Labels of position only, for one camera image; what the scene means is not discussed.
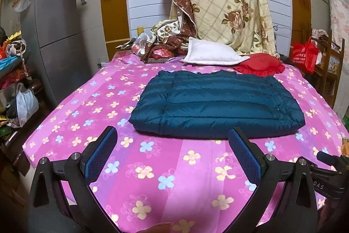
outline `red tote bag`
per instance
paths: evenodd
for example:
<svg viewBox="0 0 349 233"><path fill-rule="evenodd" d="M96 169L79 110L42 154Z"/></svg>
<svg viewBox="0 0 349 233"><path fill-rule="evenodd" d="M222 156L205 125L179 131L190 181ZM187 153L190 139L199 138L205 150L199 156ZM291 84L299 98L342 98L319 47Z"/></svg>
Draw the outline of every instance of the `red tote bag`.
<svg viewBox="0 0 349 233"><path fill-rule="evenodd" d="M319 49L310 41L302 45L294 43L291 60L305 73L313 74Z"/></svg>

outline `bed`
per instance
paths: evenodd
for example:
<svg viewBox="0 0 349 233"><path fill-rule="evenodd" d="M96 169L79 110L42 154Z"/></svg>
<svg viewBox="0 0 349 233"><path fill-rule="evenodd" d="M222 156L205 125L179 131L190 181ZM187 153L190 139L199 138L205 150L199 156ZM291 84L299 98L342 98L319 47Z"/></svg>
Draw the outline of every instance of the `bed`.
<svg viewBox="0 0 349 233"><path fill-rule="evenodd" d="M233 72L231 67L196 66L178 60L143 64L136 56L116 58L68 96L37 128L23 149L35 168L39 159L66 159L82 152L108 125L116 127L118 143L91 189L111 219L124 232L159 222L173 231L220 233L232 222L256 188L242 171L225 140L184 140L138 134L130 113L151 78L161 70ZM263 152L295 162L316 161L324 151L339 155L343 124L297 69L286 65L275 78L297 99L306 125L294 135L254 139ZM319 167L328 168L321 162ZM73 199L67 184L68 198ZM272 215L279 184L261 223ZM317 195L318 205L324 197Z"/></svg>

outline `gray refrigerator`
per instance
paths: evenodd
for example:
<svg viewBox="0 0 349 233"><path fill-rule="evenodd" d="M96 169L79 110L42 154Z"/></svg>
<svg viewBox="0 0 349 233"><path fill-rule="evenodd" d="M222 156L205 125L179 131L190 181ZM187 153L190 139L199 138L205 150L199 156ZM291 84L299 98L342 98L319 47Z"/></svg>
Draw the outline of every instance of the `gray refrigerator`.
<svg viewBox="0 0 349 233"><path fill-rule="evenodd" d="M53 107L91 77L76 0L30 0L21 12L27 62Z"/></svg>

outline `blue puffer blanket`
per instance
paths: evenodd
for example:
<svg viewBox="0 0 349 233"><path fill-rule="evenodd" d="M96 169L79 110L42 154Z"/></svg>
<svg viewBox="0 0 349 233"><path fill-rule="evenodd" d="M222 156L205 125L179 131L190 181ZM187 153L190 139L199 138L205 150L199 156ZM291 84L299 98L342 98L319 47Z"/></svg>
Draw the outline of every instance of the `blue puffer blanket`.
<svg viewBox="0 0 349 233"><path fill-rule="evenodd" d="M248 138L295 133L305 125L292 95L272 76L218 71L160 71L129 122L160 136L224 139L233 127Z"/></svg>

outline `red pillow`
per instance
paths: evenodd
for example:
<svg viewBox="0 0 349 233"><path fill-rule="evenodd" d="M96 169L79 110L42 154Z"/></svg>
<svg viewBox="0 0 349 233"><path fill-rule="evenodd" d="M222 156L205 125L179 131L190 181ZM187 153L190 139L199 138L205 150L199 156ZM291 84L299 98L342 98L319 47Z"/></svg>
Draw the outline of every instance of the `red pillow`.
<svg viewBox="0 0 349 233"><path fill-rule="evenodd" d="M234 69L244 74L254 74L260 77L282 73L285 66L276 57L266 53L248 55L250 59L234 66Z"/></svg>

